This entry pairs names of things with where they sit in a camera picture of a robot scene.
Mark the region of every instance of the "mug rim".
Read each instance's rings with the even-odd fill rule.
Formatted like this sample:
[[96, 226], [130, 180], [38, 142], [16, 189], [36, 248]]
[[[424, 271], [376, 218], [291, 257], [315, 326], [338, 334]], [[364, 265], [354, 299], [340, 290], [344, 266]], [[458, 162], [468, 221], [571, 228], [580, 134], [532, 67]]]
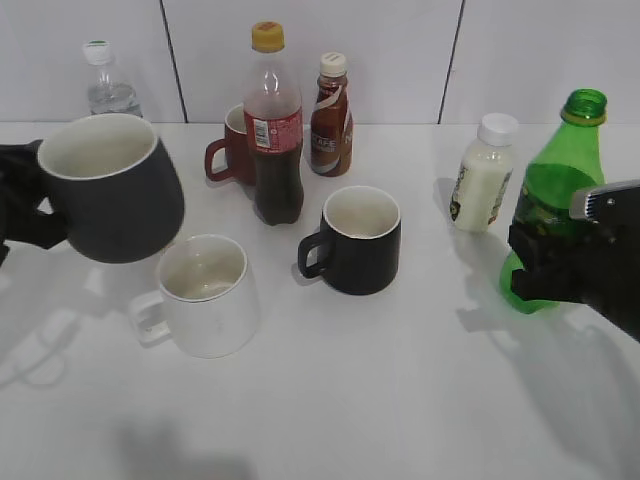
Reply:
[[[64, 175], [62, 173], [53, 171], [51, 168], [49, 168], [48, 165], [45, 165], [43, 163], [42, 157], [44, 156], [44, 153], [42, 152], [44, 151], [44, 148], [47, 146], [47, 144], [51, 143], [55, 137], [62, 135], [63, 133], [69, 132], [70, 130], [76, 128], [80, 124], [87, 123], [87, 122], [101, 121], [105, 117], [109, 117], [109, 118], [119, 117], [119, 118], [126, 119], [127, 121], [132, 120], [134, 122], [142, 123], [145, 126], [145, 128], [149, 130], [149, 132], [151, 132], [151, 135], [153, 136], [153, 142], [151, 144], [151, 147], [149, 147], [149, 150], [144, 155], [142, 155], [138, 160], [133, 162], [131, 165], [127, 165], [126, 167], [120, 168], [113, 172], [105, 173], [102, 175], [92, 175], [90, 177], [74, 177], [71, 175]], [[108, 177], [119, 175], [121, 173], [124, 173], [128, 170], [132, 170], [133, 168], [137, 167], [142, 162], [144, 162], [147, 158], [149, 158], [149, 156], [155, 151], [155, 149], [158, 146], [158, 142], [159, 142], [159, 136], [153, 130], [153, 126], [151, 125], [151, 123], [148, 120], [145, 120], [144, 118], [138, 117], [136, 115], [131, 115], [128, 113], [102, 113], [99, 115], [90, 115], [90, 116], [79, 118], [77, 120], [73, 120], [72, 122], [67, 123], [62, 128], [56, 130], [52, 135], [45, 138], [42, 141], [42, 144], [40, 145], [40, 147], [38, 148], [38, 154], [37, 154], [38, 166], [42, 170], [47, 172], [49, 175], [51, 175], [52, 177], [60, 178], [62, 180], [71, 180], [71, 181], [100, 180], [102, 178], [108, 178]]]
[[245, 131], [241, 132], [240, 130], [233, 128], [231, 125], [229, 125], [229, 116], [237, 109], [242, 110], [242, 115], [244, 115], [244, 103], [239, 103], [237, 105], [234, 105], [233, 107], [231, 107], [227, 113], [224, 115], [224, 124], [225, 126], [231, 130], [234, 133], [237, 133], [238, 135], [246, 135], [247, 131], [246, 131], [246, 126], [245, 126]]
[[[329, 219], [329, 215], [327, 215], [327, 206], [329, 205], [329, 202], [331, 201], [331, 199], [337, 195], [340, 192], [343, 192], [345, 190], [373, 190], [377, 193], [381, 193], [382, 195], [384, 195], [385, 197], [387, 197], [389, 200], [391, 200], [393, 202], [393, 204], [396, 206], [396, 212], [397, 212], [397, 216], [396, 216], [396, 221], [394, 222], [394, 224], [387, 230], [385, 230], [383, 233], [380, 233], [378, 235], [372, 236], [372, 237], [366, 237], [366, 238], [362, 238], [362, 237], [356, 237], [353, 235], [349, 235], [345, 232], [343, 232], [342, 230], [340, 230], [339, 228], [337, 228]], [[338, 190], [336, 190], [335, 192], [333, 192], [331, 195], [329, 195], [329, 197], [325, 200], [324, 205], [322, 206], [322, 216], [325, 219], [325, 221], [327, 222], [327, 224], [329, 225], [329, 227], [331, 227], [331, 229], [335, 232], [338, 232], [340, 235], [350, 238], [352, 240], [364, 240], [364, 241], [368, 241], [368, 240], [375, 240], [377, 238], [382, 238], [385, 237], [387, 235], [389, 235], [391, 232], [393, 232], [398, 225], [400, 225], [400, 220], [402, 219], [402, 212], [400, 210], [400, 205], [398, 205], [398, 202], [396, 202], [396, 199], [393, 198], [391, 196], [391, 194], [385, 192], [384, 190], [377, 188], [377, 187], [371, 187], [369, 185], [350, 185], [347, 187], [342, 187]]]
[[[238, 277], [238, 279], [233, 283], [233, 285], [231, 285], [229, 288], [227, 288], [224, 292], [221, 293], [216, 293], [215, 295], [211, 295], [209, 297], [204, 297], [204, 298], [184, 298], [181, 297], [179, 295], [176, 295], [175, 293], [169, 291], [169, 289], [167, 289], [164, 284], [162, 283], [162, 280], [160, 279], [160, 270], [162, 269], [162, 266], [164, 265], [164, 263], [168, 260], [167, 256], [169, 254], [169, 252], [171, 250], [173, 250], [176, 247], [179, 247], [185, 243], [189, 243], [192, 242], [194, 240], [197, 239], [201, 239], [201, 238], [215, 238], [215, 239], [221, 239], [221, 240], [225, 240], [227, 242], [233, 243], [236, 247], [238, 247], [238, 249], [240, 250], [240, 252], [242, 253], [242, 259], [244, 260], [244, 265], [242, 267], [242, 273], [240, 273], [240, 276]], [[240, 245], [238, 242], [236, 242], [233, 238], [229, 238], [225, 235], [219, 235], [217, 233], [201, 233], [199, 235], [192, 235], [189, 238], [187, 238], [186, 240], [181, 240], [179, 242], [174, 243], [173, 245], [171, 245], [169, 248], [167, 248], [164, 253], [162, 254], [162, 257], [160, 258], [160, 261], [158, 262], [158, 265], [156, 266], [156, 270], [155, 270], [155, 275], [156, 275], [156, 283], [158, 284], [158, 287], [160, 288], [160, 291], [167, 295], [168, 297], [173, 298], [174, 300], [177, 300], [179, 302], [184, 302], [184, 303], [204, 303], [204, 302], [209, 302], [211, 300], [215, 300], [217, 298], [223, 297], [224, 295], [230, 293], [233, 289], [235, 289], [238, 285], [240, 285], [240, 282], [242, 282], [242, 280], [244, 279], [244, 277], [247, 274], [247, 269], [249, 268], [249, 259], [247, 257], [247, 252], [245, 252], [244, 248], [242, 248], [242, 245]]]

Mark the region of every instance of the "bottle cap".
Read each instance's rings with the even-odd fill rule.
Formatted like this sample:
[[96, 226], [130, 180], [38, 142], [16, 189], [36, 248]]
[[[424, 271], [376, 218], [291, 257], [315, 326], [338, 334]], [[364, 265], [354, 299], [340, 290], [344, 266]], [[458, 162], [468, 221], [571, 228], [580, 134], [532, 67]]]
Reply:
[[341, 77], [347, 73], [347, 57], [338, 52], [323, 54], [320, 57], [320, 73], [326, 77]]
[[84, 56], [89, 65], [106, 65], [113, 60], [111, 45], [104, 40], [93, 40], [82, 46]]
[[478, 138], [494, 147], [506, 147], [513, 143], [518, 131], [518, 121], [506, 113], [489, 113], [478, 126]]
[[607, 97], [604, 93], [590, 88], [571, 92], [560, 113], [562, 119], [573, 125], [595, 127], [607, 120]]
[[284, 32], [277, 22], [256, 23], [251, 29], [251, 46], [261, 53], [279, 52], [284, 48]]

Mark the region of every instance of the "white mug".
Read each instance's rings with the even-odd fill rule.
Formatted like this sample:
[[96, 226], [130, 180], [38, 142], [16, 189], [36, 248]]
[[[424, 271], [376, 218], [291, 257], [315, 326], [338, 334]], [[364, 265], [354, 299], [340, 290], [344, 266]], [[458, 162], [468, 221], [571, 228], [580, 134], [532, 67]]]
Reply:
[[[159, 290], [131, 302], [129, 318], [142, 344], [171, 334], [185, 353], [216, 358], [239, 350], [259, 323], [255, 280], [244, 249], [221, 235], [197, 235], [167, 249], [156, 268]], [[143, 312], [162, 304], [147, 327]]]

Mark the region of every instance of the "yellow bottle cap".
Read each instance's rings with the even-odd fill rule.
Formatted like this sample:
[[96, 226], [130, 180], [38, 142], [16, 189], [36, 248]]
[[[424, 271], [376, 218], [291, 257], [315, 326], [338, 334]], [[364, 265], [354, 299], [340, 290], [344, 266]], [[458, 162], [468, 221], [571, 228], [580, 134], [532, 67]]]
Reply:
[[251, 29], [251, 46], [261, 53], [279, 52], [284, 48], [282, 25], [276, 22], [256, 23]]

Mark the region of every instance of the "plastic bottle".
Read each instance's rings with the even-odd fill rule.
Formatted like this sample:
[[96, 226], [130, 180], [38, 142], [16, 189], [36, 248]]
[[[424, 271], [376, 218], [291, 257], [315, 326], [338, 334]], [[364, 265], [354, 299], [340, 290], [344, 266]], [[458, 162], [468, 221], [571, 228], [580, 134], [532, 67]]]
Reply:
[[130, 113], [142, 117], [136, 91], [115, 63], [111, 45], [94, 40], [82, 48], [89, 65], [95, 67], [95, 79], [87, 90], [92, 115], [99, 113]]
[[462, 157], [449, 211], [456, 227], [485, 232], [498, 217], [511, 178], [515, 152], [511, 144], [518, 121], [504, 113], [482, 117], [475, 139]]
[[320, 58], [318, 99], [311, 115], [311, 168], [337, 177], [351, 166], [353, 118], [347, 99], [347, 59], [337, 52]]
[[[530, 235], [571, 248], [592, 226], [569, 217], [576, 190], [605, 183], [600, 166], [598, 126], [606, 121], [607, 97], [597, 90], [576, 90], [567, 99], [560, 116], [563, 123], [549, 143], [529, 163], [522, 183], [513, 223]], [[511, 252], [500, 272], [504, 298], [522, 313], [533, 313], [556, 305], [545, 300], [522, 300], [511, 291], [511, 274], [523, 269]]]
[[300, 89], [281, 57], [282, 26], [257, 23], [251, 34], [256, 53], [245, 89], [244, 115], [256, 165], [256, 208], [269, 225], [294, 223], [304, 200]]

